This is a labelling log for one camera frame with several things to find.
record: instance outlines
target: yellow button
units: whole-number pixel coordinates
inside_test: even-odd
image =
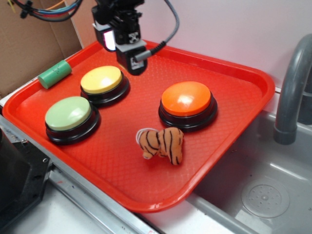
[[[90,94],[100,94],[115,88],[122,79],[121,71],[114,66],[98,67],[83,76],[81,86]]]

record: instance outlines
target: gray sink basin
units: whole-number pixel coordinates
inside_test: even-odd
[[[257,233],[312,233],[312,130],[299,124],[296,142],[279,145],[274,121],[262,112],[194,193]]]

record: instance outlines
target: green cylinder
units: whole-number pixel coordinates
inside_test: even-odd
[[[41,85],[48,89],[72,72],[72,68],[62,60],[38,76]]]

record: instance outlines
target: tray rim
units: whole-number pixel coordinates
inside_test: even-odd
[[[153,42],[148,42],[147,48],[155,47],[157,44]],[[96,41],[89,45],[88,47],[80,50],[76,54],[72,55],[66,61],[71,65],[71,67],[75,67],[81,61],[88,58],[92,54],[96,53],[100,49],[103,49],[102,46]],[[27,133],[30,137],[32,137],[37,143],[44,146],[48,151],[57,156],[60,160],[70,166],[72,169],[77,171],[79,174],[86,176],[87,180],[100,188],[104,193],[111,196],[121,205],[126,207],[127,209],[140,212],[140,213],[149,213],[149,212],[158,212],[165,209],[168,209],[180,202],[182,202],[195,188],[195,186],[201,181],[201,179],[209,172],[209,170],[218,162],[218,160],[222,157],[222,155],[226,152],[226,150],[233,144],[233,142],[242,134],[242,132],[249,126],[249,124],[255,119],[255,117],[261,112],[263,107],[267,104],[267,102],[272,98],[275,93],[275,84],[272,78],[255,68],[247,67],[244,65],[236,64],[229,61],[224,61],[217,58],[212,58],[205,55],[200,55],[193,52],[184,51],[181,49],[176,49],[173,47],[166,46],[163,50],[156,54],[156,56],[165,57],[168,59],[172,59],[175,61],[187,63],[189,65],[193,65],[196,67],[200,67],[203,69],[207,69],[210,71],[214,71],[217,73],[221,73],[224,75],[235,77],[235,73],[240,70],[241,73],[246,73],[249,76],[253,76],[254,80],[252,81],[261,91],[262,91],[262,99],[254,106],[254,108],[249,112],[248,115],[244,117],[244,119],[235,127],[235,129],[225,138],[225,140],[218,146],[218,148],[211,154],[209,160],[199,168],[199,170],[192,176],[192,178],[187,181],[182,189],[176,193],[174,196],[166,199],[162,203],[142,203],[138,201],[134,201],[130,199],[128,196],[125,196],[122,191],[117,189],[115,186],[107,182],[106,180],[99,179],[98,175],[94,172],[91,172],[88,168],[85,168],[81,163],[71,159],[70,157],[66,157],[66,154],[59,148],[55,147],[55,145],[41,137],[38,133],[32,131],[26,124],[22,122],[22,118],[18,118],[14,115],[15,110],[18,108],[23,101],[30,97],[35,92],[44,89],[39,83],[38,79],[35,79],[33,82],[29,83],[18,92],[16,92],[12,97],[10,97],[7,103],[3,108],[3,116],[11,121],[14,125],[16,125],[19,129]],[[28,91],[27,97],[25,98],[25,90]]]

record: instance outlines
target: green button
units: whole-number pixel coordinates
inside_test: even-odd
[[[45,122],[56,131],[65,131],[82,124],[90,115],[91,106],[83,97],[68,97],[55,103],[46,113]]]

